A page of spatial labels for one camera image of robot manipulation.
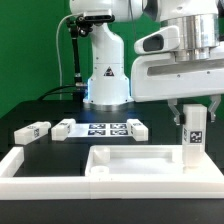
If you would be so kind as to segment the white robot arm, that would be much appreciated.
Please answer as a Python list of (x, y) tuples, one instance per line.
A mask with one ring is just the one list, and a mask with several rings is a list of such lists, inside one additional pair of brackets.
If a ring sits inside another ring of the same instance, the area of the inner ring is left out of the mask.
[[(180, 98), (209, 96), (207, 118), (224, 94), (224, 40), (218, 18), (224, 0), (70, 0), (77, 32), (92, 41), (93, 74), (84, 103), (114, 110), (129, 102), (166, 100), (175, 120)], [(131, 76), (124, 74), (124, 43), (108, 25), (149, 16), (161, 28), (134, 44), (138, 58)]]

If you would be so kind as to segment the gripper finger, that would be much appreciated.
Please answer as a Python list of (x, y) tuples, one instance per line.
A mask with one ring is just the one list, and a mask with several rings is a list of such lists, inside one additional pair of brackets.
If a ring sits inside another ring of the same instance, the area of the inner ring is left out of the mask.
[(216, 119), (216, 110), (221, 103), (221, 96), (220, 95), (212, 95), (210, 97), (210, 105), (208, 107), (208, 115), (207, 119), (209, 122), (214, 122)]
[(178, 109), (176, 108), (177, 106), (177, 100), (176, 99), (169, 99), (168, 100), (168, 107), (170, 108), (170, 110), (172, 111), (173, 115), (174, 115), (174, 122), (177, 125), (181, 124), (181, 114), (178, 111)]

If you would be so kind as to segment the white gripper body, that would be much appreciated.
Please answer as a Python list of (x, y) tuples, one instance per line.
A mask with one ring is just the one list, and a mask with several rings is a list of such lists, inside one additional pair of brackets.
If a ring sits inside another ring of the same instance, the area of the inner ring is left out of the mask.
[(224, 93), (224, 52), (213, 49), (207, 60), (176, 62), (172, 53), (138, 57), (131, 71), (136, 102)]

